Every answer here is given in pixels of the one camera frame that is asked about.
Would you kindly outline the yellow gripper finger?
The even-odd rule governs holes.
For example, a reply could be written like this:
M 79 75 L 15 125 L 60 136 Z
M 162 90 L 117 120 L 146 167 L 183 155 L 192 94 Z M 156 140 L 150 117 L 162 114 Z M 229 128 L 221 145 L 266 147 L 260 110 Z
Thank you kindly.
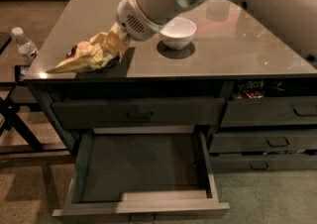
M 110 54 L 123 53 L 130 46 L 131 38 L 125 28 L 115 23 L 107 34 L 103 48 Z

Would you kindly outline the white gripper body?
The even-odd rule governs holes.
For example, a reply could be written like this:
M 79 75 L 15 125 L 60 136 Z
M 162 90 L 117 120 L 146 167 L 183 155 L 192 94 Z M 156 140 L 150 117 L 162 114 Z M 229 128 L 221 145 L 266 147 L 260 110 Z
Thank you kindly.
M 137 0 L 122 0 L 117 9 L 117 22 L 135 41 L 146 41 L 162 29 L 150 20 Z

